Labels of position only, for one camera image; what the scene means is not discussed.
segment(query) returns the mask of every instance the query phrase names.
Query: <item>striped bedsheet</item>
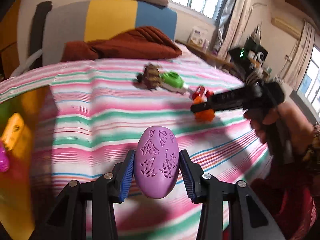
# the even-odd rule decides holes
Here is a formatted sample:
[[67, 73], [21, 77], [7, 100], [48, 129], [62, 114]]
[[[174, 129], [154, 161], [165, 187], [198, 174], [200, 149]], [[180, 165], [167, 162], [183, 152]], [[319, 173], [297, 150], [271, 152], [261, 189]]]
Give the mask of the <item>striped bedsheet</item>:
[[[234, 183], [263, 177], [270, 163], [242, 110], [216, 113], [211, 123], [197, 123], [191, 100], [163, 89], [141, 90], [133, 85], [137, 72], [153, 61], [105, 59], [42, 67], [0, 84], [0, 102], [28, 90], [51, 86], [58, 110], [51, 156], [52, 183], [57, 195], [72, 179], [87, 182], [110, 172], [129, 149], [135, 149], [150, 126], [175, 134], [180, 150], [219, 180]], [[241, 86], [201, 60], [155, 61], [163, 70], [178, 72], [195, 89], [199, 84], [215, 93]], [[165, 198], [144, 197], [133, 180], [129, 197], [115, 204], [120, 239], [195, 239], [201, 205], [187, 197], [181, 174]], [[87, 232], [91, 235], [88, 205]], [[224, 203], [224, 227], [228, 208]]]

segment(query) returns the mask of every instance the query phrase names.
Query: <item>bed headboard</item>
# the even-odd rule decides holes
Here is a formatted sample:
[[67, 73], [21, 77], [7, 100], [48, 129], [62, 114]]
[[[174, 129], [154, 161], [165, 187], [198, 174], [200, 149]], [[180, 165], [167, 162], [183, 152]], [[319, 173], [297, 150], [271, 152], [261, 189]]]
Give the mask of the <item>bed headboard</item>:
[[33, 68], [60, 62], [68, 41], [108, 40], [140, 26], [154, 26], [174, 40], [177, 13], [166, 7], [135, 0], [91, 0], [38, 9], [45, 3], [38, 4], [31, 29], [29, 54], [41, 49], [41, 44], [43, 50], [42, 62]]

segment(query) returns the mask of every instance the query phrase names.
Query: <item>green object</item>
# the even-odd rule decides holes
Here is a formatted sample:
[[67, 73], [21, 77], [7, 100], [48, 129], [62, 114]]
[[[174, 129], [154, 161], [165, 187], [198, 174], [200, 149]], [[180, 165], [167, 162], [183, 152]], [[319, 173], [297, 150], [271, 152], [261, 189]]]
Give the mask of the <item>green object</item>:
[[182, 88], [184, 81], [183, 79], [179, 76], [178, 73], [174, 71], [170, 72], [164, 72], [160, 74], [160, 77], [162, 79], [162, 82], [174, 87], [174, 88]]

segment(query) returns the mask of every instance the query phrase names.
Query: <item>orange toy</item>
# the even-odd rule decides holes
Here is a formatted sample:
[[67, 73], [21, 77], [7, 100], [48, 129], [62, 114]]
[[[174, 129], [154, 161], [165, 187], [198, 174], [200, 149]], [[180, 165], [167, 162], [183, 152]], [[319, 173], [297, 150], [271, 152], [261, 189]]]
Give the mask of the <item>orange toy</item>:
[[[196, 97], [196, 99], [193, 100], [193, 105], [196, 105], [196, 104], [199, 104], [199, 103], [203, 103], [203, 102], [204, 101], [202, 100], [201, 97]], [[209, 110], [201, 111], [199, 113], [195, 113], [195, 116], [196, 116], [196, 120], [199, 121], [199, 122], [204, 122], [204, 121], [211, 122], [214, 119], [215, 114], [214, 114], [214, 111], [212, 109], [209, 109]]]

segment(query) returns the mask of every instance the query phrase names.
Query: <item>brown blanket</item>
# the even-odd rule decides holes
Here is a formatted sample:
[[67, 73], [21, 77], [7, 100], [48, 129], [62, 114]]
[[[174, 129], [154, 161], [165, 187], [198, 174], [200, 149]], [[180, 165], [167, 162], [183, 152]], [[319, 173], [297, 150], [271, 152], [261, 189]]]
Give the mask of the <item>brown blanket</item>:
[[61, 62], [98, 58], [164, 59], [176, 58], [181, 50], [155, 27], [139, 27], [111, 40], [70, 41], [65, 44]]

